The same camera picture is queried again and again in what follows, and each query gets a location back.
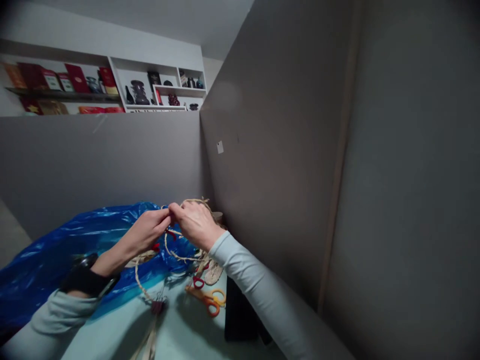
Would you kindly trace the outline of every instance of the ceiling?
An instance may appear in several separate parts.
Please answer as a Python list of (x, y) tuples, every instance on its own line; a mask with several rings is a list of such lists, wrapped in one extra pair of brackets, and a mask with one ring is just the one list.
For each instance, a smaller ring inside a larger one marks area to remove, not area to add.
[(254, 0), (33, 0), (70, 13), (201, 46), (224, 60)]

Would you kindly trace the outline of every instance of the blue plastic bag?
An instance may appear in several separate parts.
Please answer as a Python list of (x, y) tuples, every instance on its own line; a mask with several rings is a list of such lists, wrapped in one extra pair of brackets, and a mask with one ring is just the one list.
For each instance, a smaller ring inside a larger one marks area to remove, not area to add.
[[(76, 258), (92, 253), (100, 255), (109, 250), (142, 213), (158, 209), (160, 207), (154, 203), (138, 202), (81, 213), (26, 247), (0, 271), (1, 333), (14, 331), (28, 323), (49, 295), (59, 288)], [(178, 225), (173, 229), (180, 231)], [(138, 266), (138, 277), (145, 287), (158, 283), (170, 272), (185, 272), (190, 265), (177, 261), (166, 252), (163, 236), (158, 240), (158, 255)], [(174, 241), (168, 235), (167, 242), (168, 248), (181, 257), (192, 257), (197, 251), (184, 237), (177, 236)], [(93, 318), (126, 303), (140, 292), (135, 268), (125, 269)]]

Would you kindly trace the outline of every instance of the black watch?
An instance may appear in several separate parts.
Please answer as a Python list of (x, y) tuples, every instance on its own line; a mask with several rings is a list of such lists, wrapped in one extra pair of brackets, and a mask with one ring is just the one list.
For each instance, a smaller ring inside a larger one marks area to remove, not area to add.
[(90, 270), (98, 258), (99, 256), (93, 253), (74, 263), (70, 273), (63, 280), (60, 291), (68, 293), (78, 290), (99, 299), (108, 294), (119, 282), (120, 274), (115, 277), (104, 277)]

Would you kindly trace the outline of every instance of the light gray long sleeve shirt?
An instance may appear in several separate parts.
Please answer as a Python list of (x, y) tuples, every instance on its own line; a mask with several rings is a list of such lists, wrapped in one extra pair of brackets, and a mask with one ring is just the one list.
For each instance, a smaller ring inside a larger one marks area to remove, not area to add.
[[(288, 359), (354, 359), (337, 336), (281, 279), (226, 231), (210, 256), (226, 271)], [(9, 360), (60, 359), (99, 301), (55, 291), (1, 349)]]

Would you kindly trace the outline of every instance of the table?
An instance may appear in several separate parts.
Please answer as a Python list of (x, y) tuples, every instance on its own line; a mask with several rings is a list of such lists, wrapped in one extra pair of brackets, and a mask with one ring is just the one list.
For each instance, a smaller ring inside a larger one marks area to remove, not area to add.
[[(275, 346), (257, 342), (226, 342), (224, 339), (225, 309), (211, 318), (199, 300), (185, 292), (188, 278), (170, 279), (170, 288), (164, 288), (168, 308), (157, 323), (155, 359), (285, 359)], [(155, 294), (164, 281), (150, 288)], [(214, 286), (204, 290), (227, 290), (227, 276), (222, 273)], [(87, 322), (77, 333), (62, 359), (130, 360), (145, 336), (153, 319), (150, 308), (139, 296), (95, 321)]]

